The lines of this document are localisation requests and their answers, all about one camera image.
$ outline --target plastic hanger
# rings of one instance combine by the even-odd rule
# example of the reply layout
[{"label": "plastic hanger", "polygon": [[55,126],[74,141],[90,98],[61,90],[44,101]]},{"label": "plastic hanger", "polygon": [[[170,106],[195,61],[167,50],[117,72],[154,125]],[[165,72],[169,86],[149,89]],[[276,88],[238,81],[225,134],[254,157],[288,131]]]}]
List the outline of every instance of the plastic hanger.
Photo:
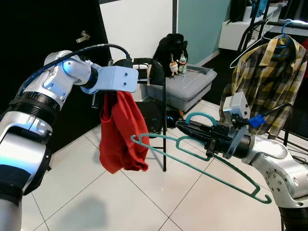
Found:
[{"label": "plastic hanger", "polygon": [[[286,36],[285,32],[284,32],[284,28],[287,26],[287,25],[290,25],[290,24],[293,24],[293,22],[288,22],[286,24],[283,25],[283,27],[281,28],[281,33],[282,33],[282,36],[279,37],[279,39],[282,39],[282,38],[286,38],[287,39],[287,42],[285,45],[282,45],[282,46],[277,46],[275,49],[284,49],[284,48],[287,48],[290,44],[290,38],[288,36]],[[284,55],[284,54],[276,54],[273,56],[274,58],[277,58],[277,57],[290,57],[290,55]]]},{"label": "plastic hanger", "polygon": [[233,69],[233,68],[236,68],[236,66],[232,66],[232,64],[234,64],[239,58],[242,57],[243,54],[246,53],[246,51],[248,51],[253,45],[255,45],[257,42],[261,41],[262,39],[268,39],[268,40],[271,40],[270,38],[266,38],[264,37],[265,33],[262,35],[261,38],[259,38],[257,41],[255,41],[252,45],[250,45],[245,51],[243,51],[239,56],[237,56],[233,61],[232,63],[230,64],[229,68],[230,69]]},{"label": "plastic hanger", "polygon": [[[216,122],[216,120],[214,119],[214,117],[212,117],[211,115],[208,115],[208,114],[206,114],[206,113],[202,113],[202,112],[196,112],[196,113],[191,113],[191,114],[189,114],[188,117],[187,117],[187,119],[186,119],[186,123],[189,124],[190,119],[191,119],[193,116],[196,116],[196,115],[197,115],[197,116],[201,116],[201,115],[202,115],[202,116],[205,116],[205,117],[207,117],[210,121],[212,121],[213,125],[214,125],[214,124],[217,124],[217,122]],[[188,150],[185,150],[185,149],[183,149],[183,148],[180,147],[180,142],[181,142],[182,140],[194,140],[194,141],[197,141],[197,142],[201,143],[202,145],[204,145],[204,143],[200,142],[199,140],[193,139],[193,138],[191,138],[191,137],[189,137],[189,136],[183,136],[183,137],[180,137],[180,138],[177,139],[177,138],[173,138],[173,137],[170,137],[170,136],[164,136],[164,135],[159,135],[159,134],[140,134],[140,135],[139,135],[139,140],[136,140],[136,139],[135,139],[135,138],[136,138],[136,135],[132,135],[132,136],[131,136],[131,140],[132,140],[134,143],[137,143],[137,144],[139,144],[139,145],[141,145],[141,146],[147,147],[147,148],[149,148],[150,150],[153,150],[153,151],[158,152],[158,153],[160,153],[160,154],[162,154],[162,155],[165,155],[165,156],[167,156],[167,157],[169,157],[169,158],[171,158],[171,159],[173,159],[173,160],[176,160],[176,161],[180,162],[181,164],[184,164],[184,165],[186,165],[186,166],[188,166],[188,167],[190,167],[190,168],[192,168],[192,169],[194,169],[194,170],[196,170],[196,171],[198,171],[198,172],[201,172],[202,174],[207,175],[207,176],[209,176],[210,178],[213,178],[213,179],[215,179],[215,180],[217,180],[217,181],[219,181],[219,182],[221,182],[221,183],[223,183],[223,184],[225,184],[225,185],[227,185],[227,186],[229,186],[229,187],[231,187],[231,188],[233,188],[233,189],[235,189],[235,190],[237,190],[237,191],[239,191],[239,192],[241,192],[241,193],[243,193],[243,194],[245,194],[245,195],[247,195],[247,196],[249,196],[249,197],[251,197],[251,198],[257,200],[257,201],[259,201],[259,202],[261,202],[261,203],[270,204],[270,203],[272,202],[272,199],[271,199],[270,196],[267,195],[267,194],[265,195],[265,198],[266,198],[265,200],[264,200],[264,199],[261,199],[261,198],[259,198],[259,197],[257,197],[257,194],[258,194],[258,192],[259,192],[260,189],[261,189],[260,186],[259,186],[256,182],[254,182],[248,175],[246,175],[244,172],[242,172],[240,169],[238,169],[236,166],[232,165],[231,163],[229,163],[229,162],[226,161],[225,159],[223,159],[223,158],[221,158],[221,157],[219,157],[219,156],[217,156],[217,155],[213,155],[213,157],[214,157],[215,159],[217,159],[218,161],[220,161],[220,162],[226,164],[227,166],[229,166],[230,168],[232,168],[233,170],[235,170],[237,173],[239,173],[240,175],[242,175],[245,179],[247,179],[247,180],[255,187],[255,189],[253,190],[253,192],[247,192],[247,191],[245,191],[245,190],[243,190],[243,189],[240,189],[240,188],[238,188],[238,187],[236,187],[236,186],[234,186],[234,185],[232,185],[232,184],[230,184],[230,183],[228,183],[228,182],[226,182],[226,181],[224,181],[224,180],[222,180],[222,179],[220,179],[220,178],[217,178],[217,177],[213,176],[212,174],[209,174],[209,173],[207,173],[207,172],[205,172],[205,171],[203,171],[203,170],[197,168],[196,166],[193,166],[193,165],[191,165],[191,164],[189,164],[189,163],[187,163],[187,162],[185,162],[185,161],[183,161],[183,160],[180,160],[180,159],[178,159],[178,158],[176,158],[176,157],[174,157],[174,156],[172,156],[172,155],[170,155],[170,154],[164,153],[164,152],[161,151],[161,150],[158,150],[158,149],[156,149],[156,148],[154,148],[154,147],[151,147],[151,146],[149,146],[149,145],[143,143],[143,142],[142,142],[142,138],[143,138],[143,137],[146,137],[146,136],[148,136],[148,137],[160,137],[160,138],[163,138],[163,139],[175,141],[175,142],[176,142],[176,145],[175,145],[175,146],[176,146],[176,148],[179,149],[180,151],[183,151],[183,152],[185,152],[185,153],[188,153],[188,154],[190,154],[190,155],[192,155],[192,156],[194,156],[194,157],[196,157],[196,158],[198,158],[198,159],[201,159],[201,160],[204,160],[204,161],[209,161],[209,160],[211,159],[210,157],[204,158],[203,156],[200,156],[200,155],[198,155],[198,154],[192,153],[192,152],[190,152],[190,151],[188,151]]]}]

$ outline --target red cloth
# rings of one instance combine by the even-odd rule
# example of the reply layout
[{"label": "red cloth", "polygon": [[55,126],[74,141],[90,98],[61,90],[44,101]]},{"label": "red cloth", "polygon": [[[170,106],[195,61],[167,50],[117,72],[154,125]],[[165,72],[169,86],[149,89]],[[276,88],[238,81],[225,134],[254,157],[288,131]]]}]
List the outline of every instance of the red cloth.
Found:
[{"label": "red cloth", "polygon": [[[116,96],[105,94],[101,126],[100,161],[107,171],[148,169],[144,161],[148,148],[130,139],[132,135],[148,133],[144,118],[130,93],[117,91]],[[150,145],[149,137],[144,137],[142,142]]]},{"label": "red cloth", "polygon": [[[308,51],[308,39],[306,39],[303,44],[302,44],[306,50]],[[307,68],[306,68],[306,72],[305,72],[305,75],[304,75],[304,78],[308,78],[308,65],[307,65]]]}]

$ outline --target chair leg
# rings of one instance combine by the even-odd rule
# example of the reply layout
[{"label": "chair leg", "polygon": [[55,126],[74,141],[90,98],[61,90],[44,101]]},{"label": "chair leg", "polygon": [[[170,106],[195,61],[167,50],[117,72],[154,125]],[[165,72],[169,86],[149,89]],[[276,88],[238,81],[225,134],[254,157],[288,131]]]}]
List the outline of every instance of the chair leg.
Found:
[{"label": "chair leg", "polygon": [[[166,112],[166,83],[163,83],[163,135],[165,136],[167,133],[167,112]],[[163,139],[163,150],[164,153],[167,151],[166,139]],[[167,158],[164,155],[164,166],[163,171],[167,171]]]},{"label": "chair leg", "polygon": [[287,121],[286,121],[287,128],[284,131],[284,139],[283,139],[284,146],[287,146],[287,144],[288,144],[289,131],[290,131],[290,128],[291,128],[292,117],[293,117],[293,109],[291,108],[291,109],[289,109],[289,115],[288,115],[288,118],[287,118]]}]

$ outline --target yellow plaid shirt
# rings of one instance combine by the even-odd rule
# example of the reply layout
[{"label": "yellow plaid shirt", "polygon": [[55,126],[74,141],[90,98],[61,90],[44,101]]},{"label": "yellow plaid shirt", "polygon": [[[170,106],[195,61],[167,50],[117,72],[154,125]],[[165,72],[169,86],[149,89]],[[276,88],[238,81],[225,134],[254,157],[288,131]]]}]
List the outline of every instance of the yellow plaid shirt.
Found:
[{"label": "yellow plaid shirt", "polygon": [[[222,107],[226,97],[236,92],[244,92],[251,117],[279,106],[282,103],[293,104],[302,83],[307,66],[307,51],[290,36],[277,36],[268,44],[261,45],[241,57],[233,75],[232,84],[224,89],[220,102],[220,120],[225,121]],[[291,55],[293,58],[273,57],[276,46],[286,45],[280,55]],[[283,128],[289,108],[272,113],[265,117],[266,123],[258,128],[250,128],[253,134],[270,134],[277,136]]]}]

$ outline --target small figurine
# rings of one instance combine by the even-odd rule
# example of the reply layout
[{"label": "small figurine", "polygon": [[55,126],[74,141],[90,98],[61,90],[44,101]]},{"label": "small figurine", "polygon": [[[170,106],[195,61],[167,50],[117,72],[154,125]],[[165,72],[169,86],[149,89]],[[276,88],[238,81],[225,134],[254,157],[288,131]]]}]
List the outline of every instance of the small figurine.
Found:
[{"label": "small figurine", "polygon": [[181,54],[181,57],[180,57],[180,61],[179,61],[179,63],[180,63],[180,67],[179,67],[179,72],[180,73],[183,73],[183,74],[185,74],[185,72],[186,72],[186,62],[187,61],[187,59],[185,58],[185,56],[184,56],[184,52]]},{"label": "small figurine", "polygon": [[174,76],[174,73],[176,75],[178,75],[178,70],[179,70],[178,63],[173,60],[173,54],[171,54],[171,63],[169,65],[169,67],[170,67],[170,70],[172,72],[172,77]]}]

